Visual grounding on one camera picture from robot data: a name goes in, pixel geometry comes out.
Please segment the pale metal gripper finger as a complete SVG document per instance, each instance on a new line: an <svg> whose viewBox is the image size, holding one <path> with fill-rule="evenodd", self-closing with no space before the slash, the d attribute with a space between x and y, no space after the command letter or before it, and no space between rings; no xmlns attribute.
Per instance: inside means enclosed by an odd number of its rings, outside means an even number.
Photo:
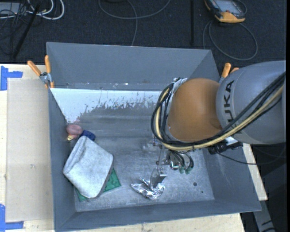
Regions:
<svg viewBox="0 0 290 232"><path fill-rule="evenodd" d="M163 145L159 146L159 156L158 156L158 160L156 161L156 165L157 166L162 166L164 165L164 161L165 161L165 147Z"/></svg>
<svg viewBox="0 0 290 232"><path fill-rule="evenodd" d="M159 183L162 183L166 177L167 174L164 172L164 168L157 166L151 173L150 187L156 187Z"/></svg>

